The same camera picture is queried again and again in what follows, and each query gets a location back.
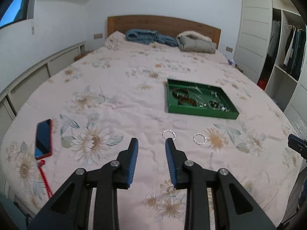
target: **wooden nightstand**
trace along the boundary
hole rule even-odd
[[[83,58],[84,56],[87,56],[87,55],[88,55],[89,53],[91,53],[91,52],[92,52],[92,51],[85,51],[84,53],[82,53],[82,54],[76,56],[76,57],[74,58],[74,60],[77,61],[77,60]]]

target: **wall outlet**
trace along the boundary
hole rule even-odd
[[[94,39],[99,39],[99,38],[103,38],[102,33],[94,35]]]
[[[233,49],[231,47],[226,47],[226,51],[232,53]]]

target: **red lanyard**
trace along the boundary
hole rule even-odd
[[[47,178],[45,176],[45,173],[43,172],[43,169],[41,168],[43,165],[45,165],[45,160],[40,160],[40,162],[38,163],[38,169],[40,171],[41,177],[43,178],[43,181],[44,181],[44,184],[45,184],[45,187],[46,187],[46,190],[47,190],[47,194],[48,194],[48,197],[50,199],[53,196],[53,194],[52,194],[51,189],[49,187],[49,184],[47,182]]]

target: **headboard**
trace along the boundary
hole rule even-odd
[[[115,31],[125,34],[129,29],[157,30],[160,34],[176,37],[183,31],[193,30],[219,45],[221,30],[206,24],[167,16],[111,16],[108,17],[108,36]]]

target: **red object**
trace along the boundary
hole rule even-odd
[[[45,184],[45,187],[46,187],[46,190],[47,190],[47,194],[48,194],[48,197],[49,199],[53,196],[52,192],[51,192],[51,189],[49,187],[49,184],[48,184],[48,181],[47,181],[47,178],[45,176],[45,173],[43,172],[43,169],[41,168],[43,165],[45,165],[45,160],[40,160],[40,162],[38,163],[38,169],[39,169],[39,172],[41,174],[41,177],[44,181],[44,184]]]
[[[35,157],[36,160],[40,160],[40,159],[43,159],[45,157],[49,157],[52,155],[52,141],[51,141],[51,136],[52,136],[52,120],[51,119],[47,119],[45,121],[42,121],[41,123],[43,122],[46,122],[46,121],[50,121],[49,123],[49,153],[45,154],[45,155],[42,155],[40,157]]]
[[[267,86],[267,81],[265,79],[260,79],[257,83],[257,85],[264,90]]]

